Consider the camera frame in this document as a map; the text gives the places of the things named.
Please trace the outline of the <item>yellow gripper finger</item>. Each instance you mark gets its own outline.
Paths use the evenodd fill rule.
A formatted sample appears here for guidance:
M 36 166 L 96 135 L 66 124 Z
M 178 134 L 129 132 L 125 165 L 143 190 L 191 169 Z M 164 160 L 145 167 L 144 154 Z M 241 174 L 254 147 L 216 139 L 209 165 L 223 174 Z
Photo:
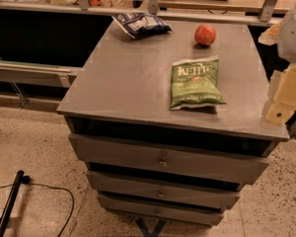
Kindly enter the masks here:
M 291 63 L 280 74 L 280 80 L 273 97 L 276 104 L 296 110 L 296 63 Z
M 294 111 L 277 103 L 267 103 L 264 109 L 264 119 L 275 125 L 284 125 L 293 116 Z

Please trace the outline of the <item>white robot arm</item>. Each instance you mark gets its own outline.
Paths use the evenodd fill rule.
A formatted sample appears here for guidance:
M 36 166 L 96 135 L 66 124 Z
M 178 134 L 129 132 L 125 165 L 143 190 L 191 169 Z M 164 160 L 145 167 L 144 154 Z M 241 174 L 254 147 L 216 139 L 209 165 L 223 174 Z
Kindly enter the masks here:
M 283 18 L 276 42 L 278 55 L 290 64 L 271 76 L 264 118 L 283 125 L 296 111 L 296 3 Z

